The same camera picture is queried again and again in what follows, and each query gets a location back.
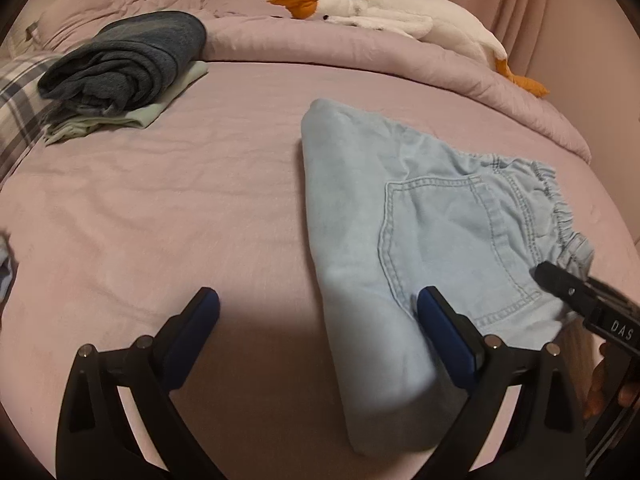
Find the light green folded garment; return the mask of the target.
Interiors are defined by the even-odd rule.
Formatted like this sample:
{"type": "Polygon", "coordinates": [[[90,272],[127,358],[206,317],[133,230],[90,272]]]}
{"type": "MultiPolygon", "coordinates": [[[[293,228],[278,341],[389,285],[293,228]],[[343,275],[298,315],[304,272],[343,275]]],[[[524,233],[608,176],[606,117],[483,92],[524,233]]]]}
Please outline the light green folded garment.
{"type": "Polygon", "coordinates": [[[44,123],[44,144],[52,145],[83,138],[104,128],[148,128],[178,96],[181,96],[191,84],[203,78],[207,73],[208,68],[204,62],[192,62],[155,102],[116,116],[81,114],[71,114],[62,118],[50,116],[44,123]]]}

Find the pink quilt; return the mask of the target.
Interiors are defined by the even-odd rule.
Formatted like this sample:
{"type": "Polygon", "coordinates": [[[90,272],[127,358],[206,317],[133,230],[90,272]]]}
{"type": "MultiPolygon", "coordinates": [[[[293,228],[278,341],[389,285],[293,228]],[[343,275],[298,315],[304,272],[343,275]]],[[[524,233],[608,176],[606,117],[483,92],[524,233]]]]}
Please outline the pink quilt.
{"type": "Polygon", "coordinates": [[[591,159],[586,140],[551,103],[479,62],[393,32],[286,18],[267,0],[56,0],[38,18],[35,37],[43,50],[67,53],[111,22],[168,10],[203,23],[209,62],[317,64],[409,79],[466,96],[591,159]]]}

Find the light blue denim pants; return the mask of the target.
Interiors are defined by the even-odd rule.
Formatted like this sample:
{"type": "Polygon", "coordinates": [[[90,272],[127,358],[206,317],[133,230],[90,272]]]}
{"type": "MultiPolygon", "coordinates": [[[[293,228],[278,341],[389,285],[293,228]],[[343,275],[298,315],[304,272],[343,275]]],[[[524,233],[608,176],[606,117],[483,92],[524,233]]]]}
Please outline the light blue denim pants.
{"type": "Polygon", "coordinates": [[[302,121],[309,247],[349,442],[370,457],[426,451],[466,395],[418,322],[437,288],[484,334],[539,349],[568,318],[534,281],[582,278],[594,251],[555,171],[458,151],[377,114],[318,99],[302,121]]]}

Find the dark blue folded jeans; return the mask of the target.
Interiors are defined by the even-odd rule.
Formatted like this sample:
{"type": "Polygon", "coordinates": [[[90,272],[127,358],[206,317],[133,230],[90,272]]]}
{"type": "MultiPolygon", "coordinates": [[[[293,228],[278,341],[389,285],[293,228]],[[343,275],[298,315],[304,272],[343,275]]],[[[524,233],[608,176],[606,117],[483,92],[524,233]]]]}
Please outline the dark blue folded jeans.
{"type": "Polygon", "coordinates": [[[118,116],[153,103],[200,57],[205,43],[205,26],[190,13],[124,18],[59,58],[38,90],[74,114],[118,116]]]}

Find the white goose plush toy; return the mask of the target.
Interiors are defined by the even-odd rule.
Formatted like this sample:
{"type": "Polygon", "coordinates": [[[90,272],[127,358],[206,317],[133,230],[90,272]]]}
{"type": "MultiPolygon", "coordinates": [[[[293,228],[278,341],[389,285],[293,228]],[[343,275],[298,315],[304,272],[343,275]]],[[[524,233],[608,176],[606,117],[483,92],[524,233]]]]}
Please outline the white goose plush toy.
{"type": "Polygon", "coordinates": [[[454,51],[506,77],[537,98],[540,82],[512,73],[506,48],[470,11],[449,0],[268,0],[296,20],[322,18],[332,24],[394,32],[454,51]]]}

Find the plaid pillow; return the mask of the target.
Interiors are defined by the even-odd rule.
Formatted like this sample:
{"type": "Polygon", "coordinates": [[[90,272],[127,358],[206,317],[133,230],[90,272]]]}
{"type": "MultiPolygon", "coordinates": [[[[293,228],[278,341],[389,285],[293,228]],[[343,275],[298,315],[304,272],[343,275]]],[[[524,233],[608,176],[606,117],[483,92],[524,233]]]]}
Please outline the plaid pillow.
{"type": "Polygon", "coordinates": [[[1,184],[42,137],[41,122],[51,107],[38,91],[38,81],[58,55],[19,56],[1,66],[1,184]]]}

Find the pink bed sheet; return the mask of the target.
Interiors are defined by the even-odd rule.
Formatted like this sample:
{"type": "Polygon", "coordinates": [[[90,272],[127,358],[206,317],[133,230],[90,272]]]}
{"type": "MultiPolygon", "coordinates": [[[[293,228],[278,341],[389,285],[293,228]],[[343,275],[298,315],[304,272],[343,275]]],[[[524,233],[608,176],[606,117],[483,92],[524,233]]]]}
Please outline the pink bed sheet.
{"type": "Polygon", "coordinates": [[[175,404],[232,479],[408,479],[422,455],[352,452],[304,228],[299,125],[319,98],[455,148],[558,172],[594,274],[639,292],[639,257],[577,155],[464,96],[391,76],[213,63],[144,130],[38,146],[1,191],[17,271],[1,318],[1,401],[43,466],[82,344],[129,346],[203,286],[222,312],[175,404]]]}

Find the blue frayed denim garment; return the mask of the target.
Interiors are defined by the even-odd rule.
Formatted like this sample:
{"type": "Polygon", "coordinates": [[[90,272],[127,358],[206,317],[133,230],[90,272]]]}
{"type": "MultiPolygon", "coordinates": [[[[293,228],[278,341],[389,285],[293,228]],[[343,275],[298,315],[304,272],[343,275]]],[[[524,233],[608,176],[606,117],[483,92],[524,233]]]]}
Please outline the blue frayed denim garment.
{"type": "Polygon", "coordinates": [[[17,261],[14,250],[10,245],[10,237],[6,231],[1,232],[0,238],[0,306],[4,309],[17,272],[17,261]]]}

